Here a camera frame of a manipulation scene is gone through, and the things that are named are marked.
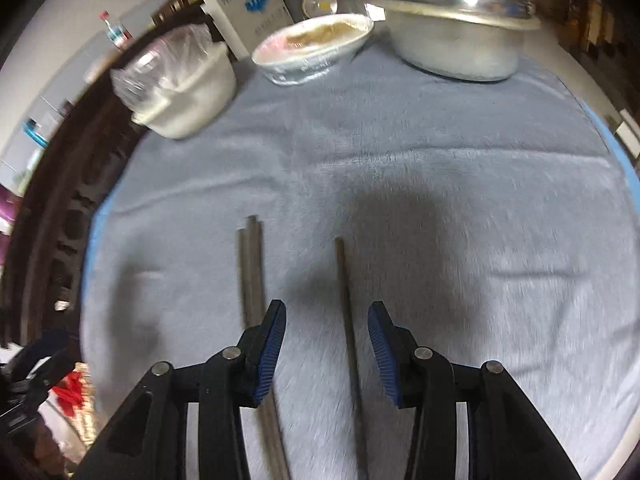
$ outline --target white pot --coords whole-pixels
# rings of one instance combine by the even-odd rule
[[[181,139],[210,123],[236,92],[236,74],[225,43],[216,43],[209,59],[175,91],[164,91],[159,104],[131,120],[163,137]]]
[[[398,56],[439,75],[469,81],[499,81],[518,69],[520,30],[386,10]]]

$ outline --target gray tablecloth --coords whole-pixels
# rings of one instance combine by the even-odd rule
[[[236,73],[238,95],[205,130],[143,139],[111,203],[82,310],[103,413],[154,362],[236,343],[236,229],[257,214],[266,294],[288,309],[275,387],[293,479],[355,478],[337,235],[372,480],[404,475],[413,418],[384,396],[373,300],[452,362],[503,362],[592,479],[639,405],[638,216],[575,97],[528,59],[507,81],[463,83],[384,43],[299,87]],[[252,476],[267,478],[243,417]]]

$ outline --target wooden stick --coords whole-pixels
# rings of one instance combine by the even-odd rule
[[[259,325],[266,313],[262,271],[262,223],[255,216],[238,230],[238,279],[244,328]],[[258,407],[260,439],[273,480],[290,480],[273,387]]]
[[[362,393],[360,391],[360,374],[358,373],[358,355],[356,338],[353,331],[353,311],[349,292],[349,272],[344,254],[344,241],[335,239],[335,258],[338,263],[338,288],[340,290],[340,307],[344,321],[344,339],[347,347],[347,364],[349,365],[349,383],[351,386],[351,404],[353,413],[353,436],[355,438],[356,468],[358,480],[369,480],[367,468],[367,436],[362,414]]]

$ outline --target white bowl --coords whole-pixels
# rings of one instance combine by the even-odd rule
[[[348,28],[327,33],[326,38],[306,46],[292,44],[292,38],[317,34],[328,25],[340,23]],[[276,85],[302,84],[326,74],[340,62],[350,60],[372,30],[373,20],[362,14],[319,16],[271,34],[258,45],[251,59]]]
[[[162,100],[131,120],[163,137],[181,139],[202,129],[236,92],[236,74],[225,43],[216,43],[209,58],[176,91],[163,89]]]

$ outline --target white box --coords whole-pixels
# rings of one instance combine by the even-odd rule
[[[262,40],[293,24],[283,0],[203,0],[202,9],[238,59],[249,57]]]

